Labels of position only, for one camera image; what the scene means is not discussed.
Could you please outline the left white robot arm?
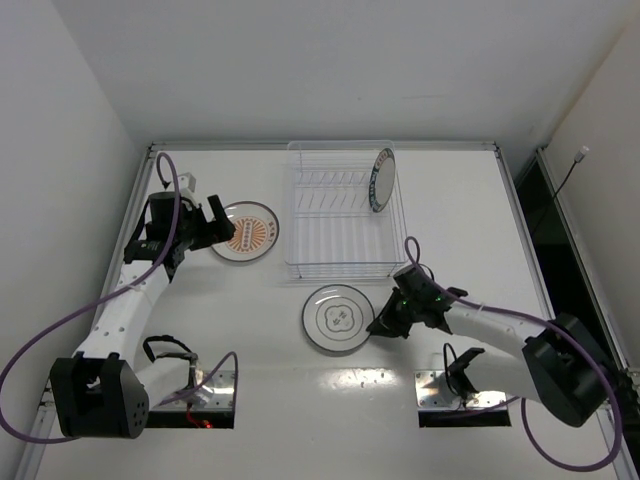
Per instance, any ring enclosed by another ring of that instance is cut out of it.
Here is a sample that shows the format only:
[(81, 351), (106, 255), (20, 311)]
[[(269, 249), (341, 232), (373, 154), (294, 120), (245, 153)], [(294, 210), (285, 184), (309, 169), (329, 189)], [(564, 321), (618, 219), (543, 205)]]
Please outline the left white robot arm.
[(150, 411), (165, 403), (193, 403), (205, 381), (191, 350), (160, 353), (133, 368), (153, 308), (188, 251), (230, 240), (235, 228), (218, 196), (207, 199), (213, 218), (188, 189), (151, 194), (124, 249), (121, 289), (70, 358), (57, 359), (50, 382), (67, 438), (138, 437)]

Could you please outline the orange sunburst plate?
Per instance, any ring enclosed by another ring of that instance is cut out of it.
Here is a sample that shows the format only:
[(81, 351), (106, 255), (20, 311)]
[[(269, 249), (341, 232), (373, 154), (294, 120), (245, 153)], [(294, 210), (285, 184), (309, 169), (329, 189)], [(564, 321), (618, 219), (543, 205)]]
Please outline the orange sunburst plate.
[(225, 207), (227, 218), (235, 227), (233, 237), (215, 244), (211, 250), (232, 263), (248, 263), (265, 256), (276, 244), (280, 223), (272, 209), (255, 201), (240, 201)]

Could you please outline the grey clover pattern plate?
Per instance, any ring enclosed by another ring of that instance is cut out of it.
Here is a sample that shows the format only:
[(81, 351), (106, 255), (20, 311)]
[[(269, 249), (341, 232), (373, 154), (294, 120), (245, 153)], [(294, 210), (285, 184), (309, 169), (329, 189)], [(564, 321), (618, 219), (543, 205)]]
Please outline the grey clover pattern plate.
[(375, 317), (369, 298), (355, 287), (330, 284), (305, 301), (301, 324), (307, 339), (330, 354), (350, 354), (369, 339), (367, 327)]

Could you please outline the dark blue rimmed plate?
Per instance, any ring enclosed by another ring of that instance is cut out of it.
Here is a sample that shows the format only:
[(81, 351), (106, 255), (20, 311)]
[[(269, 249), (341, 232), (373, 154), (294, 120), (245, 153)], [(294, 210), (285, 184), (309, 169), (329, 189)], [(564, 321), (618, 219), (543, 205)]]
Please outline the dark blue rimmed plate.
[(373, 212), (381, 212), (388, 204), (395, 185), (396, 162), (391, 148), (382, 149), (374, 162), (369, 185), (369, 205)]

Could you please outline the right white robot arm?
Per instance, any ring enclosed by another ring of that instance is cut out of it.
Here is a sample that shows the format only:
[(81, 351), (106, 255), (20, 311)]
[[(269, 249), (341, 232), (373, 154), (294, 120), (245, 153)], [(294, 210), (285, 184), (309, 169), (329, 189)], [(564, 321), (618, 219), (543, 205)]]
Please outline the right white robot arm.
[(615, 366), (578, 318), (529, 320), (474, 303), (467, 291), (442, 289), (418, 266), (404, 267), (393, 280), (391, 296), (368, 333), (406, 339), (420, 324), (474, 340), (445, 368), (454, 395), (467, 400), (480, 391), (502, 391), (542, 404), (572, 427), (614, 397)]

